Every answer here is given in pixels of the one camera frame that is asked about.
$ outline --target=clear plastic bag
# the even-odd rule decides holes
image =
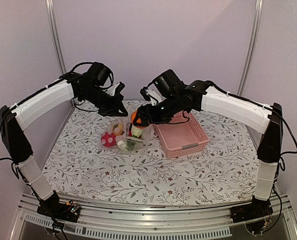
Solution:
[[[108,125],[100,141],[104,147],[117,147],[123,152],[134,152],[152,139],[154,129],[152,126],[137,128],[126,117],[115,119]]]

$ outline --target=pink basket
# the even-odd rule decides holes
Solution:
[[[156,134],[168,159],[201,152],[209,138],[192,113],[187,115],[189,121],[181,124],[154,125]],[[177,113],[171,123],[185,122],[182,113]]]

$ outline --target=purple wall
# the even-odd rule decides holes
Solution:
[[[103,62],[125,83],[125,99],[142,99],[140,89],[170,68],[186,83],[236,92],[255,1],[66,0],[54,9],[67,68]]]
[[[297,0],[264,1],[256,49],[244,96],[280,103],[297,139]],[[284,128],[283,150],[294,150]],[[285,155],[278,188],[287,193],[297,219],[297,155]]]
[[[0,107],[19,102],[60,75],[45,1],[0,1]],[[35,158],[42,165],[71,106],[59,106],[27,131]],[[0,157],[8,154],[0,145]],[[8,239],[12,219],[28,188],[0,162],[0,240]]]

